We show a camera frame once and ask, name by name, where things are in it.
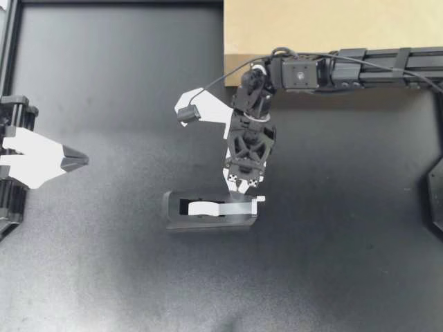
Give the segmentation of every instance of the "cable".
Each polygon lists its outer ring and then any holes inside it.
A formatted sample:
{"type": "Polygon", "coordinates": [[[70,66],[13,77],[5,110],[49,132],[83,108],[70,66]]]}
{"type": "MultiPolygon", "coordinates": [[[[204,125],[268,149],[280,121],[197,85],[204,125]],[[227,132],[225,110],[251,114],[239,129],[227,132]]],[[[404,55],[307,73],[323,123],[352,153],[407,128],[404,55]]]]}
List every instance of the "cable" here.
{"type": "Polygon", "coordinates": [[[400,73],[407,74],[407,75],[419,78],[423,82],[428,83],[430,86],[432,86],[438,92],[443,93],[443,89],[440,88],[436,83],[432,82],[427,77],[425,77],[423,75],[420,75],[420,74],[417,74],[417,73],[414,73],[413,71],[408,71],[406,69],[380,66],[378,64],[373,64],[372,62],[368,62],[368,61],[364,61],[364,60],[359,60],[359,59],[354,59],[352,57],[344,57],[344,56],[341,56],[341,55],[335,55],[335,54],[330,54],[330,53],[299,53],[299,55],[304,55],[304,56],[314,55],[314,56],[319,56],[319,57],[330,57],[332,59],[341,59],[341,60],[347,60],[347,61],[355,62],[357,64],[365,64],[366,66],[371,66],[371,67],[374,67],[374,68],[383,69],[384,71],[392,71],[392,72],[398,71],[400,73]]]}
{"type": "Polygon", "coordinates": [[[273,57],[282,57],[282,56],[292,56],[295,58],[298,58],[298,54],[296,52],[294,52],[293,50],[291,50],[290,48],[287,47],[277,47],[274,48],[271,52],[271,56],[264,56],[264,57],[255,57],[253,59],[250,59],[246,62],[244,62],[243,64],[240,64],[238,67],[235,67],[233,70],[231,70],[229,73],[224,74],[223,76],[218,77],[216,80],[213,80],[211,83],[209,83],[208,85],[206,85],[204,88],[202,88],[202,90],[200,90],[198,93],[196,93],[195,95],[193,95],[193,97],[189,100],[188,106],[191,105],[191,102],[194,100],[194,98],[196,98],[200,93],[203,93],[204,91],[207,91],[212,85],[220,82],[221,80],[227,78],[228,76],[232,75],[233,73],[235,73],[236,71],[239,71],[240,69],[242,69],[243,67],[245,67],[246,65],[250,64],[251,62],[254,61],[258,61],[258,60],[264,60],[264,59],[272,59],[273,57]]]}
{"type": "Polygon", "coordinates": [[[264,59],[268,59],[269,56],[264,56],[264,57],[255,57],[253,59],[250,59],[246,62],[244,62],[243,64],[239,65],[238,67],[235,67],[233,70],[231,70],[229,73],[224,74],[223,76],[218,77],[216,80],[213,80],[211,83],[209,83],[208,85],[206,85],[204,88],[202,88],[202,90],[200,90],[198,93],[196,93],[195,95],[193,95],[193,97],[189,100],[188,106],[191,105],[191,102],[194,100],[194,98],[196,98],[200,93],[207,91],[212,85],[220,82],[221,80],[227,78],[229,75],[232,75],[233,73],[235,73],[236,71],[239,71],[240,69],[242,69],[243,67],[245,67],[246,65],[250,64],[251,62],[254,61],[258,61],[258,60],[264,60],[264,59]]]}

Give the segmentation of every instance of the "black frame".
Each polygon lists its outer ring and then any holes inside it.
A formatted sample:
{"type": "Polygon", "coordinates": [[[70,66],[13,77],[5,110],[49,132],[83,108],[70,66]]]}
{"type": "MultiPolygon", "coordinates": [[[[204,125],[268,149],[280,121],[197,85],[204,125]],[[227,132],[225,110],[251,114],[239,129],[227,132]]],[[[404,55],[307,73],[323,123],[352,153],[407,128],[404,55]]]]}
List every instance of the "black frame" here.
{"type": "MultiPolygon", "coordinates": [[[[0,45],[0,94],[11,92],[12,75],[14,72],[15,51],[21,24],[24,5],[44,4],[167,4],[167,3],[207,3],[220,4],[223,0],[10,0],[3,26],[3,37],[0,45]]],[[[437,96],[440,111],[443,109],[443,96],[437,96]]],[[[432,212],[432,221],[443,230],[443,159],[427,174],[428,189],[432,212]]]]}

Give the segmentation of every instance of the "black holder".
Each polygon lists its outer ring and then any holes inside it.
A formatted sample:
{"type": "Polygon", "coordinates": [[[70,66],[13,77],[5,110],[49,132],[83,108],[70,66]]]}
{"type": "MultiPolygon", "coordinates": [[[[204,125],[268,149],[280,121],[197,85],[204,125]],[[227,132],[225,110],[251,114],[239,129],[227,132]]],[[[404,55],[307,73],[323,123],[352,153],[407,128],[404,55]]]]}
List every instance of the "black holder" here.
{"type": "MultiPolygon", "coordinates": [[[[0,143],[6,134],[6,127],[23,127],[34,130],[38,110],[29,106],[28,98],[10,95],[0,98],[0,143]]],[[[13,153],[1,148],[0,154],[13,153]]],[[[0,173],[8,171],[9,166],[0,166],[0,173]]],[[[28,188],[18,181],[0,180],[0,241],[10,234],[22,221],[28,188]]]]}
{"type": "Polygon", "coordinates": [[[234,199],[229,193],[214,193],[204,191],[167,192],[163,195],[163,214],[168,220],[167,229],[175,232],[190,230],[248,230],[257,215],[232,214],[227,216],[190,216],[188,205],[195,201],[210,201],[215,203],[250,202],[254,197],[239,195],[234,199]]]}

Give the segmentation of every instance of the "black tabletop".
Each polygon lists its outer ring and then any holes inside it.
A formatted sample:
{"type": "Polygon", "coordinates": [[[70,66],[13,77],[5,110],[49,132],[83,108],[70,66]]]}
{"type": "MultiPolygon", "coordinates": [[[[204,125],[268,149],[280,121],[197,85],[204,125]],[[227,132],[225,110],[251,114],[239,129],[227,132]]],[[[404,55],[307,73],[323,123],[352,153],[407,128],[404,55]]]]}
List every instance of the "black tabletop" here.
{"type": "MultiPolygon", "coordinates": [[[[424,175],[432,94],[278,94],[247,233],[165,231],[172,189],[225,190],[218,124],[173,107],[223,70],[219,6],[27,6],[13,92],[90,165],[30,193],[0,243],[0,331],[441,331],[424,175]]],[[[213,92],[226,102],[233,92],[213,92]]]]}

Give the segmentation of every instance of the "wooden board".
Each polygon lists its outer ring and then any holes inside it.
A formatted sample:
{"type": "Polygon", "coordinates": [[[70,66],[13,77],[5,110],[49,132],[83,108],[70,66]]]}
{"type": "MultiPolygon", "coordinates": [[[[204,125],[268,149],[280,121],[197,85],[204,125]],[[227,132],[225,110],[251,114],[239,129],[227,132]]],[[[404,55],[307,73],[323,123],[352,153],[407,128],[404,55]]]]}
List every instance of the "wooden board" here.
{"type": "MultiPolygon", "coordinates": [[[[443,0],[224,0],[228,72],[277,46],[341,48],[443,46],[443,0]]],[[[226,80],[238,85],[239,77],[226,80]]]]}

